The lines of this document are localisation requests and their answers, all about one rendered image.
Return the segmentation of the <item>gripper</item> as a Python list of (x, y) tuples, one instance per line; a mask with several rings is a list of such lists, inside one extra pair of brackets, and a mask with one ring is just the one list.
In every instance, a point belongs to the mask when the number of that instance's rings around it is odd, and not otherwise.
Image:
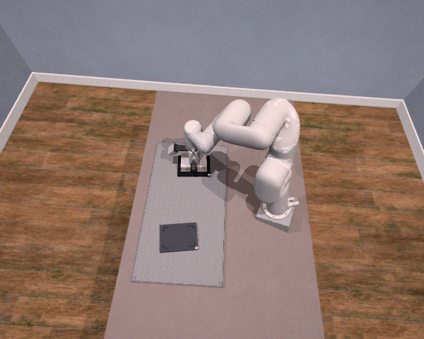
[(197, 166), (195, 165), (199, 165), (200, 151), (197, 150), (195, 151), (195, 153), (192, 153), (190, 150), (188, 150), (188, 155), (189, 155), (189, 164), (191, 165), (190, 167), (191, 172), (197, 172)]

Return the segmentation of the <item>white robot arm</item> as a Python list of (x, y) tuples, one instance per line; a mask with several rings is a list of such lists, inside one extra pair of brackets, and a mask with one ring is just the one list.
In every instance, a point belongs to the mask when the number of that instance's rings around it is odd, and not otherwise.
[(299, 116), (294, 106), (281, 97), (267, 101), (251, 124), (245, 126), (251, 113), (248, 102), (234, 100), (203, 132), (200, 122), (188, 121), (184, 125), (185, 145), (172, 144), (168, 148), (168, 155), (188, 150), (207, 154), (219, 140), (255, 150), (269, 148), (257, 170), (254, 192), (263, 202), (265, 214), (274, 220), (281, 220), (290, 214), (292, 206), (299, 205), (298, 201), (289, 202), (294, 197), (288, 198), (291, 167), (300, 135)]

